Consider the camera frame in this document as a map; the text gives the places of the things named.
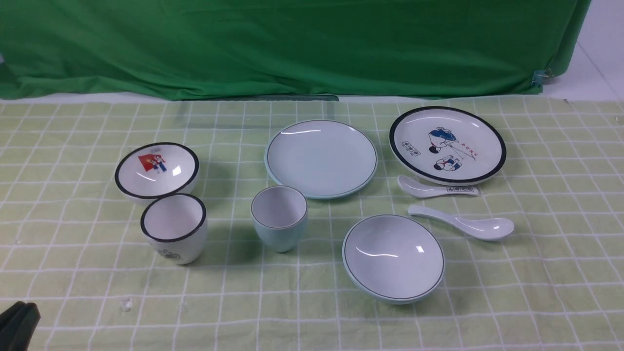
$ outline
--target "light blue cup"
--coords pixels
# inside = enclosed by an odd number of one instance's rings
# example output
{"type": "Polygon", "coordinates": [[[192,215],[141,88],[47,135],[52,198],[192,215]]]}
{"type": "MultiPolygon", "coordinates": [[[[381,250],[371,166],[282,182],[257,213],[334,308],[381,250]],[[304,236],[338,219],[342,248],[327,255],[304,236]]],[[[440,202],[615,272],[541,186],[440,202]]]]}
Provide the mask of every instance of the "light blue cup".
{"type": "Polygon", "coordinates": [[[308,224],[308,202],[295,188],[269,187],[251,202],[253,227],[262,242],[276,252],[297,246],[308,224]]]}

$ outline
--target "plate with cartoon print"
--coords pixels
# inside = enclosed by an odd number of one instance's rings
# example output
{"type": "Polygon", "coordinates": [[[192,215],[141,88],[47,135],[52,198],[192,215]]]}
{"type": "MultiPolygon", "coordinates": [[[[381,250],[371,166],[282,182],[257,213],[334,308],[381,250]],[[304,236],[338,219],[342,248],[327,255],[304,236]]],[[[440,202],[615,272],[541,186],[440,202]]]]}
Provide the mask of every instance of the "plate with cartoon print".
{"type": "Polygon", "coordinates": [[[505,164],[500,134],[460,109],[428,106],[402,114],[390,128],[394,155],[419,177],[442,185],[474,185],[505,164]]]}

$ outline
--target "ceramic spoon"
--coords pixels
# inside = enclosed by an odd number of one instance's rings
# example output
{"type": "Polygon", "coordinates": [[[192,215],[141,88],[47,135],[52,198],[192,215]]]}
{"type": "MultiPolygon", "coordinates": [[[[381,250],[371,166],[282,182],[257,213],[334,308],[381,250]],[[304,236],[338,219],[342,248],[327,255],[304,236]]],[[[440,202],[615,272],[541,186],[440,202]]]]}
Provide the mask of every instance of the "ceramic spoon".
{"type": "Polygon", "coordinates": [[[430,209],[424,206],[412,205],[407,209],[409,215],[433,218],[446,222],[464,233],[484,241],[503,239],[514,231],[514,223],[505,218],[471,220],[459,218],[455,215],[430,209]]]}
{"type": "Polygon", "coordinates": [[[399,187],[408,194],[424,199],[426,197],[435,197],[442,195],[472,195],[479,196],[479,189],[475,186],[470,187],[433,187],[418,183],[410,177],[399,175],[396,179],[399,187]]]}

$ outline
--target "white bowl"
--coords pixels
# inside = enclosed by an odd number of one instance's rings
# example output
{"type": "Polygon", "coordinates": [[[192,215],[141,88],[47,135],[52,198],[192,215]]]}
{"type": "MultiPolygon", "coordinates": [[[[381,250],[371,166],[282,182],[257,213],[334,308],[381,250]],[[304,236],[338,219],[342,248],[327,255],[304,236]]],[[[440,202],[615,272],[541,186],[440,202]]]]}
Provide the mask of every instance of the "white bowl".
{"type": "Polygon", "coordinates": [[[206,244],[206,207],[190,194],[162,197],[143,211],[141,230],[162,257],[189,264],[202,254],[206,244]]]}
{"type": "Polygon", "coordinates": [[[356,223],[343,242],[343,263],[364,292],[389,304],[410,304],[442,281],[444,254],[423,226],[400,215],[356,223]]]}
{"type": "Polygon", "coordinates": [[[115,183],[128,200],[149,205],[160,197],[190,193],[198,172],[199,159],[191,149],[157,142],[125,156],[115,170],[115,183]]]}

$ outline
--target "green tablecloth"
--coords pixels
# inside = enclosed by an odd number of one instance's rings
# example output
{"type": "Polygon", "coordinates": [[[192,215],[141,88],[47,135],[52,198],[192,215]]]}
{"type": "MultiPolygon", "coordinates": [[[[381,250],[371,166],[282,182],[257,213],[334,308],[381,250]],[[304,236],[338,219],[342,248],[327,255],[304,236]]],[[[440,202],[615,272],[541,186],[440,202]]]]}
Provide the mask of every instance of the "green tablecloth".
{"type": "Polygon", "coordinates": [[[624,344],[624,112],[621,103],[540,97],[439,101],[476,112],[507,143],[482,197],[416,200],[395,178],[388,129],[419,104],[195,102],[0,105],[0,309],[36,302],[31,350],[618,350],[624,344]],[[297,250],[264,249],[251,198],[271,185],[266,143],[294,121],[328,118],[379,151],[374,180],[310,201],[297,250]],[[208,209],[203,255],[179,267],[142,237],[142,209],[115,188],[115,163],[152,141],[190,146],[208,209]],[[376,303],[340,248],[369,215],[418,203],[506,217],[503,243],[427,220],[447,269],[426,299],[376,303]]]}

